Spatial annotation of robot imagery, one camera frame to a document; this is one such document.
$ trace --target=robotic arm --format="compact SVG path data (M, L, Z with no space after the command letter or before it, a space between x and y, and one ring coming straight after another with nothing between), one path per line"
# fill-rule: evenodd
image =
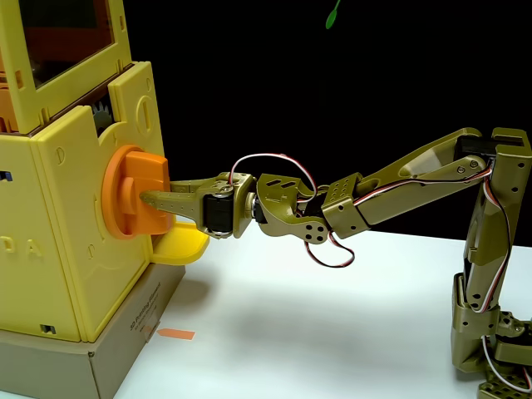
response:
M372 175L355 173L315 190L298 178L256 180L232 170L207 180L171 182L170 192L146 191L140 198L194 220L217 239L239 238L255 219L267 235L292 234L308 245L324 243L332 232L345 239L480 184L464 271L454 278L452 361L463 372L487 370L479 397L498 397L500 384L532 392L525 369L532 366L532 323L501 312L498 304L531 166L523 131L495 129L484 139L477 130L462 129Z

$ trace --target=mounting hole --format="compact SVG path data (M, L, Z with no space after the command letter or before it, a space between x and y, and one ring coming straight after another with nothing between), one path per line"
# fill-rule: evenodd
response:
M56 334L56 328L53 326L47 326L46 324L41 324L41 332L43 334Z
M11 172L0 170L0 181L2 180L13 181L13 176Z
M268 187L271 187L272 185L278 185L280 182L281 182L281 180L275 179L275 180L269 181L268 183L266 183L266 185Z

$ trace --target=cardboard base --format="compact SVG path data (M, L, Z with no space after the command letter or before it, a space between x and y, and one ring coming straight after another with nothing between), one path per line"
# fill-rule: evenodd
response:
M0 390L39 399L111 399L184 275L184 266L151 264L94 343L0 330Z

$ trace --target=white table surface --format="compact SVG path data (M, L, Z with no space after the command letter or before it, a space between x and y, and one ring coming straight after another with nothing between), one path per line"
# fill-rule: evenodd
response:
M370 231L344 243L355 263L330 269L256 224L242 239L211 239L160 321L194 340L155 334L116 399L475 398L483 375L451 364L464 242ZM330 262L348 256L313 249ZM502 308L530 319L531 282L532 249L515 247Z

